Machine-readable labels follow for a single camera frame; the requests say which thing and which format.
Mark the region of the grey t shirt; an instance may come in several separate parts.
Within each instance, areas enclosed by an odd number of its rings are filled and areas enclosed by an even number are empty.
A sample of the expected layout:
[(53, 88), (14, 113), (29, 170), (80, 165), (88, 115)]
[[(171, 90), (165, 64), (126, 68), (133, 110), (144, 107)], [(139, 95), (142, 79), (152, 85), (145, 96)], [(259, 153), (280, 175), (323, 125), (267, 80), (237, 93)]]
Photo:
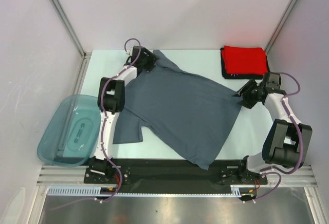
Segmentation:
[(181, 157), (207, 170), (220, 153), (241, 106), (234, 91), (186, 72), (161, 51), (154, 68), (125, 87), (114, 144), (138, 143), (149, 128)]

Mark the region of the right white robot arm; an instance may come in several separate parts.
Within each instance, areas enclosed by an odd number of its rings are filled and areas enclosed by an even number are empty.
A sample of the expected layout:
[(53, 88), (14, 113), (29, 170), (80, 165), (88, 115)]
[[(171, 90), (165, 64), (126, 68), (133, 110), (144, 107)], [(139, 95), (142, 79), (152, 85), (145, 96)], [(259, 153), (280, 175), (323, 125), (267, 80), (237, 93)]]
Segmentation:
[(260, 83), (251, 79), (234, 94), (241, 98), (239, 105), (248, 109), (262, 103), (273, 120), (262, 151), (247, 156), (246, 165), (237, 170), (237, 178), (242, 183), (250, 183), (256, 173), (269, 170), (292, 174), (306, 158), (313, 130), (302, 123), (290, 107), (288, 98), (291, 95), (281, 89), (282, 75), (281, 72), (267, 72)]

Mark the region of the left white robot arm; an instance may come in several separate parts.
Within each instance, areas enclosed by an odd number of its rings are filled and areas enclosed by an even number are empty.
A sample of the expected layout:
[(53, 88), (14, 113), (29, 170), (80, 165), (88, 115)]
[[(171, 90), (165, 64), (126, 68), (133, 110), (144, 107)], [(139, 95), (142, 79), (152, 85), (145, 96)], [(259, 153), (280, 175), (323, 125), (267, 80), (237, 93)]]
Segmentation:
[(158, 56), (142, 46), (126, 51), (128, 58), (116, 75), (100, 80), (97, 104), (100, 108), (101, 123), (94, 154), (90, 157), (85, 171), (84, 183), (109, 183), (120, 176), (112, 162), (112, 147), (116, 123), (125, 106), (125, 87), (143, 71), (155, 67)]

